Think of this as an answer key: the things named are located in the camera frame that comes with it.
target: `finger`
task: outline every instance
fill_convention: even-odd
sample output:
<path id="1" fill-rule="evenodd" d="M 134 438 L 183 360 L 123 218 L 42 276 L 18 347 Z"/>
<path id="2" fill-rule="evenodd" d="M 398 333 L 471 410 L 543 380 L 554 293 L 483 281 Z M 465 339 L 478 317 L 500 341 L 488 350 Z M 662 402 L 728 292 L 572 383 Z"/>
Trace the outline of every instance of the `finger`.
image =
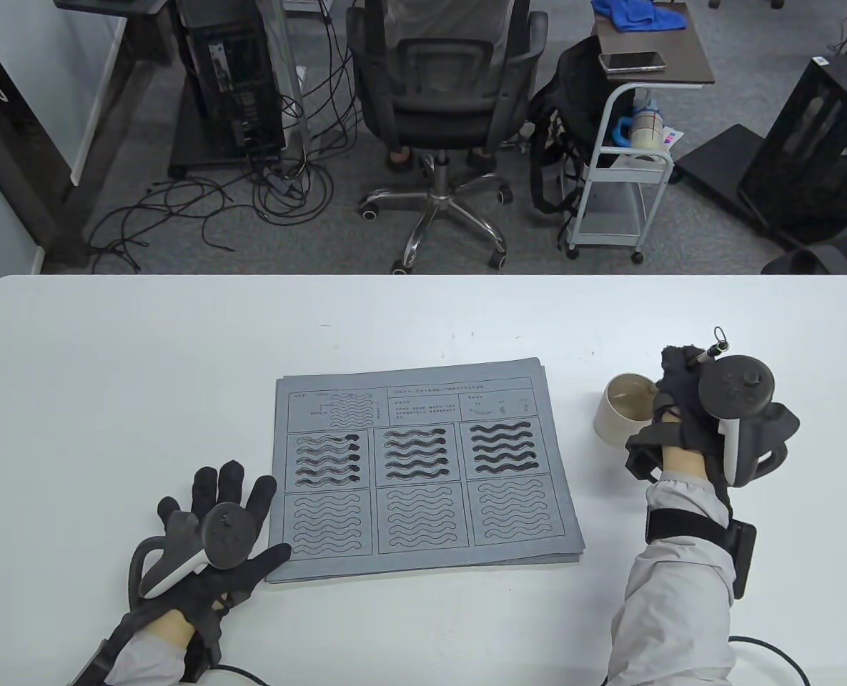
<path id="1" fill-rule="evenodd" d="M 249 510 L 250 515 L 254 517 L 254 525 L 256 525 L 258 533 L 261 532 L 261 525 L 267 519 L 270 501 L 272 501 L 275 493 L 277 493 L 277 480 L 269 474 L 258 477 L 252 487 L 246 510 Z"/>
<path id="2" fill-rule="evenodd" d="M 267 549 L 261 555 L 257 555 L 239 566 L 238 572 L 242 575 L 242 580 L 246 582 L 249 590 L 257 586 L 270 572 L 273 572 L 280 565 L 283 565 L 292 555 L 293 549 L 289 543 L 279 543 L 273 548 Z"/>
<path id="3" fill-rule="evenodd" d="M 220 467 L 220 480 L 217 483 L 217 502 L 242 502 L 242 480 L 246 470 L 236 460 L 230 460 Z"/>
<path id="4" fill-rule="evenodd" d="M 217 471 L 213 467 L 201 467 L 194 474 L 192 484 L 192 512 L 198 522 L 217 505 Z"/>
<path id="5" fill-rule="evenodd" d="M 178 500 L 175 500 L 174 497 L 166 496 L 164 499 L 159 501 L 159 505 L 156 506 L 156 513 L 162 520 L 163 529 L 169 526 L 169 516 L 172 515 L 173 512 L 178 512 L 181 509 L 182 508 L 179 507 Z"/>

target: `black glove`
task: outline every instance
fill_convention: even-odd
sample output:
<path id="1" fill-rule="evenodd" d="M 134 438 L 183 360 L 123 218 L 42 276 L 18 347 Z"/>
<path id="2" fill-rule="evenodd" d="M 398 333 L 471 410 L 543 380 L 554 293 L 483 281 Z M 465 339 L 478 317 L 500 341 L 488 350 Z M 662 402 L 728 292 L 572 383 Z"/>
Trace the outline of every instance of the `black glove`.
<path id="1" fill-rule="evenodd" d="M 626 467 L 636 478 L 651 478 L 653 469 L 664 463 L 662 447 L 694 450 L 703 455 L 706 474 L 718 499 L 730 510 L 728 485 L 724 473 L 724 437 L 718 433 L 718 420 L 706 412 L 700 401 L 700 376 L 704 365 L 689 364 L 704 353 L 694 346 L 666 347 L 661 352 L 664 376 L 655 383 L 654 419 L 626 442 L 630 452 Z M 662 422 L 665 414 L 680 418 L 679 424 Z"/>
<path id="2" fill-rule="evenodd" d="M 243 479 L 242 464 L 236 461 L 227 462 L 220 468 L 219 479 L 213 467 L 199 469 L 192 485 L 192 514 L 202 520 L 218 502 L 240 504 Z M 249 502 L 244 508 L 254 518 L 255 540 L 260 535 L 270 510 L 270 501 L 276 492 L 277 481 L 274 477 L 262 476 L 254 483 Z M 179 509 L 178 502 L 172 497 L 159 501 L 156 512 L 163 526 L 168 524 L 169 516 Z M 186 576 L 161 597 L 153 601 L 139 601 L 144 604 L 159 601 L 169 609 L 179 610 L 197 631 L 185 654 L 182 682 L 196 682 L 205 670 L 217 666 L 220 661 L 221 618 L 226 617 L 230 609 L 249 599 L 254 586 L 283 565 L 289 559 L 290 552 L 292 549 L 287 543 L 280 543 L 233 569 L 220 571 L 208 566 L 201 574 Z M 214 609 L 217 602 L 222 606 Z"/>

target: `desk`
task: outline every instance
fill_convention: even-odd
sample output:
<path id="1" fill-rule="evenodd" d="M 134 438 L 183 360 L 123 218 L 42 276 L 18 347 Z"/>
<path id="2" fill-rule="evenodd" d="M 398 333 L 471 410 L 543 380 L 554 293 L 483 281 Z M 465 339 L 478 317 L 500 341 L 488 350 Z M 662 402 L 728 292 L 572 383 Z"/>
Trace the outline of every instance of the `desk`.
<path id="1" fill-rule="evenodd" d="M 708 345 L 714 324 L 769 363 L 802 422 L 785 466 L 733 494 L 760 530 L 733 630 L 787 650 L 816 684 L 847 683 L 847 277 L 11 277 L 0 686 L 76 675 L 125 609 L 162 496 L 184 502 L 203 464 L 269 469 L 280 376 L 531 355 L 548 371 L 582 562 L 263 585 L 224 620 L 224 657 L 275 686 L 600 683 L 645 500 L 593 434 L 594 409 L 611 376 L 656 375 L 662 346 Z M 796 684 L 756 659 L 781 680 L 736 683 Z"/>
<path id="2" fill-rule="evenodd" d="M 584 182 L 579 209 L 564 239 L 570 260 L 579 257 L 579 245 L 620 245 L 632 247 L 633 262 L 641 264 L 643 243 L 674 170 L 674 160 L 666 150 L 648 151 L 604 144 L 610 131 L 610 112 L 620 95 L 637 88 L 701 89 L 715 83 L 687 4 L 668 3 L 662 7 L 682 14 L 687 19 L 687 29 L 620 33 L 607 17 L 595 15 L 593 33 L 598 36 L 602 53 L 654 51 L 665 59 L 666 67 L 662 71 L 608 76 L 608 81 L 617 87 L 604 109 L 592 160 L 584 170 L 571 169 L 571 160 L 564 162 L 560 174 L 563 196 L 573 191 L 574 179 L 581 177 Z M 599 167 L 603 154 L 651 157 L 657 166 L 655 169 L 606 169 Z M 642 184 L 656 186 L 655 199 L 649 209 L 645 206 Z"/>

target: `person's foot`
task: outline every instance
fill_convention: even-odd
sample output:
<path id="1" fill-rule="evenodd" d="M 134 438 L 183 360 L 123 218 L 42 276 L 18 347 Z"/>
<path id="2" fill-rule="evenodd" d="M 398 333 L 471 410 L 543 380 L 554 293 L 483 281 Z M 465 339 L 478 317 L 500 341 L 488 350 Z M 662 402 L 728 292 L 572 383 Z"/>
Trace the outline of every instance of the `person's foot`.
<path id="1" fill-rule="evenodd" d="M 400 174 L 401 172 L 414 169 L 414 151 L 413 148 L 403 147 L 400 153 L 388 153 L 385 158 L 385 164 L 388 169 Z"/>
<path id="2" fill-rule="evenodd" d="M 492 174 L 496 171 L 495 154 L 486 154 L 480 147 L 471 148 L 468 151 L 466 162 L 478 174 Z"/>

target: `brown tabletop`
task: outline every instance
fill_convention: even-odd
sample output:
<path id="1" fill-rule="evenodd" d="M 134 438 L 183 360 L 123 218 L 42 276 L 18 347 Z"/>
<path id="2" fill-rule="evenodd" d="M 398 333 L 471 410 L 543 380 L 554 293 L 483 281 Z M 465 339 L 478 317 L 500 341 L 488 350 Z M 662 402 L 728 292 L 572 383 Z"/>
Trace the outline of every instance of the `brown tabletop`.
<path id="1" fill-rule="evenodd" d="M 649 52 L 661 54 L 668 65 L 662 71 L 635 71 L 608 76 L 609 81 L 643 83 L 715 83 L 706 53 L 684 3 L 659 3 L 687 17 L 687 29 L 680 31 L 627 31 L 620 33 L 606 16 L 595 15 L 595 33 L 603 53 Z"/>

